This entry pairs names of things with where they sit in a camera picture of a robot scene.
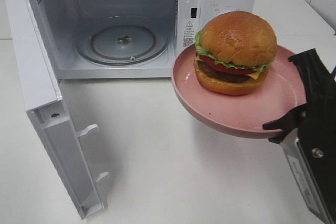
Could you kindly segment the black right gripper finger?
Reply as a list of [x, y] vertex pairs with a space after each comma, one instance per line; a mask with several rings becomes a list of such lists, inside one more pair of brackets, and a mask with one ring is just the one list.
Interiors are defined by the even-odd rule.
[[302, 80], [306, 102], [326, 101], [331, 94], [331, 73], [327, 70], [315, 48], [292, 55], [292, 62]]
[[281, 118], [264, 123], [262, 125], [264, 130], [281, 130], [279, 135], [268, 138], [268, 141], [271, 143], [280, 144], [293, 129], [297, 128], [301, 122], [306, 119], [306, 111], [307, 105], [302, 104], [289, 110]]

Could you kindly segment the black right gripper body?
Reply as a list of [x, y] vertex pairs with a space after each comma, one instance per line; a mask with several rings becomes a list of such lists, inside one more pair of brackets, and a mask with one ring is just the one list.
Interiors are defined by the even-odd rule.
[[335, 154], [335, 75], [309, 78], [305, 85], [306, 118], [298, 130], [299, 143], [309, 156]]

